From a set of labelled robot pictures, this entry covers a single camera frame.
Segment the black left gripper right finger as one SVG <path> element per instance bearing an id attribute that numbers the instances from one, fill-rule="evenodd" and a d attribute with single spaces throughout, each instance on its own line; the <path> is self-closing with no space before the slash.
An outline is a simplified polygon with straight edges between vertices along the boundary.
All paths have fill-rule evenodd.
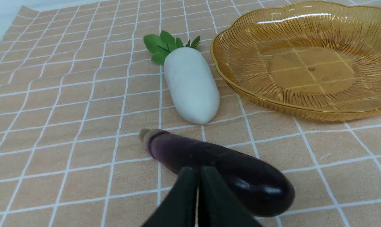
<path id="1" fill-rule="evenodd" d="M 203 166 L 199 180 L 199 227 L 261 227 L 233 195 L 213 167 Z"/>

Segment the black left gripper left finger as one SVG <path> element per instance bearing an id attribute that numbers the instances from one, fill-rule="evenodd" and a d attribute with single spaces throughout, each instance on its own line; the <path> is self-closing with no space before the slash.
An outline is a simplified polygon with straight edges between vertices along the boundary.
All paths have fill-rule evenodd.
<path id="1" fill-rule="evenodd" d="M 194 227 L 198 185 L 198 171 L 183 167 L 172 189 L 142 226 Z"/>

